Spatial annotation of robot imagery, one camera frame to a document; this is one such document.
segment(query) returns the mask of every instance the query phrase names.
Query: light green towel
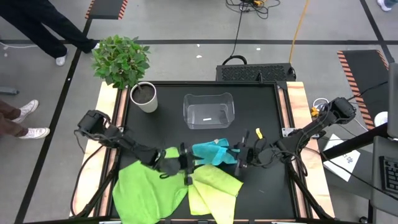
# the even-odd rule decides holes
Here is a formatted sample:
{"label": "light green towel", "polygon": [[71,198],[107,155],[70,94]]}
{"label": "light green towel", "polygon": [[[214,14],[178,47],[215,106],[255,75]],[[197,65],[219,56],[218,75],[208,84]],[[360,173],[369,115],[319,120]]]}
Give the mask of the light green towel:
{"label": "light green towel", "polygon": [[[178,157],[175,147],[166,157]],[[123,224],[153,224],[171,215],[188,191],[184,174],[160,179],[161,173],[137,161],[119,171],[113,200]]]}
{"label": "light green towel", "polygon": [[211,213],[217,224],[232,224],[236,196],[243,183],[213,165],[197,168],[192,179],[193,185],[188,188],[191,214]]}

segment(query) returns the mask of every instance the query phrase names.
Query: black pants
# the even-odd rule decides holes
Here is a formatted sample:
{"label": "black pants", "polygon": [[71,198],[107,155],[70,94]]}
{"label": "black pants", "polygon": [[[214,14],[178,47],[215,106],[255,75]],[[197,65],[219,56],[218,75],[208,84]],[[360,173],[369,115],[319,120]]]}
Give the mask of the black pants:
{"label": "black pants", "polygon": [[66,55],[67,48],[43,24],[84,53],[89,53],[96,45],[48,0],[0,0],[0,16],[53,58]]}

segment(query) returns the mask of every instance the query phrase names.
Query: potted plant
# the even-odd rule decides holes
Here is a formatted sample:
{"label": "potted plant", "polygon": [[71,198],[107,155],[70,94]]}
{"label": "potted plant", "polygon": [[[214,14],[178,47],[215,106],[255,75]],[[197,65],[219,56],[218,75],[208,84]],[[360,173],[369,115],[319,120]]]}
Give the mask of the potted plant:
{"label": "potted plant", "polygon": [[156,88],[149,82],[138,82],[149,68],[147,54],[149,46],[141,46],[138,37],[108,37],[93,50],[95,77],[113,84],[113,88],[125,89],[131,86],[130,99],[147,113],[157,108]]}

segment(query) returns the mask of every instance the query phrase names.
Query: white pot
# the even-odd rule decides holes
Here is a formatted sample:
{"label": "white pot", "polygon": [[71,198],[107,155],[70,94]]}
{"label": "white pot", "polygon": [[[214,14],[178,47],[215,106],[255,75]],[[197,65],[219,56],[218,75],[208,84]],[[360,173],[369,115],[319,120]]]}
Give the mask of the white pot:
{"label": "white pot", "polygon": [[[137,103],[132,99],[132,93],[134,92],[134,90],[136,88],[138,88],[138,85],[149,85],[151,86],[154,90],[155,90],[155,94],[154,97],[147,103]],[[137,85],[133,86],[133,88],[130,91],[130,100],[135,103],[138,107],[141,108],[141,110],[143,110],[146,113],[151,113],[154,112],[157,108],[157,96],[156,96],[156,88],[155,86],[150,83],[150,82],[140,82]]]}

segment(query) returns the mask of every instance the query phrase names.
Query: wooden board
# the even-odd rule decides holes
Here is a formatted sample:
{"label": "wooden board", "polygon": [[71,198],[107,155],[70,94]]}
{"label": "wooden board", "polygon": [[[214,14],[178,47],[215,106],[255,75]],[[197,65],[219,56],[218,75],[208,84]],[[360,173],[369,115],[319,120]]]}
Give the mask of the wooden board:
{"label": "wooden board", "polygon": [[[302,128],[312,121],[307,103],[307,96],[304,90],[304,85],[301,82],[288,82],[287,86],[288,86],[288,94],[290,98],[290,105],[292,107],[295,127]],[[115,106],[114,100],[116,99],[116,93],[117,90],[112,89],[111,87],[106,86],[106,84],[103,83],[101,91],[99,93],[96,109],[105,112],[109,116],[112,116],[113,108]],[[283,91],[281,90],[279,91],[279,96],[280,96],[280,103],[281,103],[284,123],[285,126],[288,127],[289,121],[286,119],[287,110],[284,101]],[[126,92],[124,92],[122,94],[121,101],[124,102],[124,99],[126,97],[128,97],[128,95]],[[122,109],[122,107],[123,105],[120,104],[117,124],[120,124],[120,121],[123,118],[124,109]],[[89,141],[87,144],[86,155],[84,160],[96,148],[98,148],[98,146],[99,145],[96,142]],[[312,149],[318,150],[318,145],[316,140],[311,140],[307,146]],[[95,190],[98,188],[98,182],[100,180],[102,166],[104,162],[104,152],[105,150],[98,153],[98,155],[95,155],[95,157],[92,158],[93,161],[88,162],[85,169],[82,172],[78,190],[76,192],[75,200],[73,203],[75,206],[75,212],[79,212],[86,205],[86,203],[90,200]],[[302,159],[308,169],[308,177],[306,178],[306,181],[309,191],[315,197],[317,202],[327,212],[327,214],[334,217],[334,211],[331,204],[330,194],[320,156],[318,154],[315,154],[314,152],[303,150]],[[109,165],[112,166],[112,163],[113,163],[113,157],[111,156]],[[298,205],[300,209],[300,216],[306,217],[303,195],[297,186],[296,186],[296,191],[298,197]],[[99,213],[100,215],[106,215],[106,206],[109,194],[110,190],[108,187],[103,196],[103,200],[101,203],[101,210]]]}

